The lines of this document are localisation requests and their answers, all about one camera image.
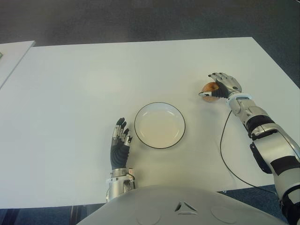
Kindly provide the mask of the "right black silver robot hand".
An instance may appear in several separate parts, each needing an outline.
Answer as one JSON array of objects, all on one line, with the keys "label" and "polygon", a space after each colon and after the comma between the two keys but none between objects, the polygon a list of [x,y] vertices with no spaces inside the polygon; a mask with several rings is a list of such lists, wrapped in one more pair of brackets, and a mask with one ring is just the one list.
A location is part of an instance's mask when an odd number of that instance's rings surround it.
[{"label": "right black silver robot hand", "polygon": [[216,97],[216,98],[229,98],[232,94],[241,93],[242,87],[239,82],[232,76],[225,73],[212,73],[208,77],[212,78],[216,85],[217,90],[201,91],[201,97]]}]

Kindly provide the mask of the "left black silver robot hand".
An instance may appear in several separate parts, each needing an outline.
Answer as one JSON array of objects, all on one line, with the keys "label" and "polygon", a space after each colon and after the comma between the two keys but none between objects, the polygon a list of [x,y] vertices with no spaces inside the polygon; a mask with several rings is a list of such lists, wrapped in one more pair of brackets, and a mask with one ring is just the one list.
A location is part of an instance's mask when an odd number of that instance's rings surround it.
[{"label": "left black silver robot hand", "polygon": [[120,118],[113,130],[110,162],[112,170],[126,168],[129,156],[132,135],[128,128],[125,118]]}]

